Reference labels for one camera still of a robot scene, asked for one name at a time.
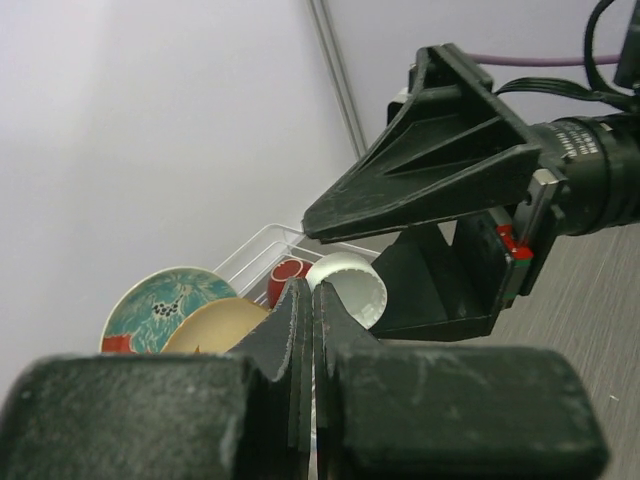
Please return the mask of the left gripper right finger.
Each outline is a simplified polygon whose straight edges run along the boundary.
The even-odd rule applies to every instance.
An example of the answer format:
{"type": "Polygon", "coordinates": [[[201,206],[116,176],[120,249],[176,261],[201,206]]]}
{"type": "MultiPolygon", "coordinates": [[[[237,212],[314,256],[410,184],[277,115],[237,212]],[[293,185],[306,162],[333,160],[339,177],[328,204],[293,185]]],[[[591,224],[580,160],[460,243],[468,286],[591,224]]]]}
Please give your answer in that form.
{"type": "Polygon", "coordinates": [[[334,287],[312,294],[322,479],[597,479],[610,452],[561,354],[390,346],[334,287]]]}

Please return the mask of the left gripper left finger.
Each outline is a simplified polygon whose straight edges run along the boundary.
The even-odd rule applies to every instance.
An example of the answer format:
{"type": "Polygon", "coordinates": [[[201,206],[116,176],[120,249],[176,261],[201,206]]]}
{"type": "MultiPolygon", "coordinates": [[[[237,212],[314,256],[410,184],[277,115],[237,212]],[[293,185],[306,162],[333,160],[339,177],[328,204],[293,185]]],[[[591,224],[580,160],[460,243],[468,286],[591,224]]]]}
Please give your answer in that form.
{"type": "Polygon", "coordinates": [[[312,294],[290,280],[223,354],[50,356],[1,409],[5,479],[304,479],[312,294]]]}

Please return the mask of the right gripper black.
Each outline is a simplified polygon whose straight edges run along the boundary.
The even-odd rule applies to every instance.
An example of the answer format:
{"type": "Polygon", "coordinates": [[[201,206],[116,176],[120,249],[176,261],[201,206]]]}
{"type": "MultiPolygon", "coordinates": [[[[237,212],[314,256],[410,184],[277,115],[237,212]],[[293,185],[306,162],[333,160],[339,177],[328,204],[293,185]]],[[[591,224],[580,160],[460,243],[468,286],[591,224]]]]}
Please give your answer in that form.
{"type": "Polygon", "coordinates": [[[566,215],[559,124],[532,130],[452,43],[417,51],[409,92],[365,155],[305,211],[323,243],[401,232],[374,261],[388,301],[380,339],[465,340],[528,295],[566,215]],[[452,243],[432,222],[459,219],[452,243]]]}

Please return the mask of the white bottle cap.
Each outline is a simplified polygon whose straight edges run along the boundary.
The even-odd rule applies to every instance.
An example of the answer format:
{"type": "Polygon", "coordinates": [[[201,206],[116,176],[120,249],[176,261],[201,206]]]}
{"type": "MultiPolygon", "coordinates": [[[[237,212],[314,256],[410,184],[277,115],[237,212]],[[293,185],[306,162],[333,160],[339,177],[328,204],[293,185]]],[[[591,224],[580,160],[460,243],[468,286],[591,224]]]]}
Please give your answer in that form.
{"type": "Polygon", "coordinates": [[[322,282],[333,285],[347,312],[364,328],[372,328],[388,302],[384,281],[362,256],[337,252],[324,256],[308,270],[305,279],[311,291],[322,282]]]}

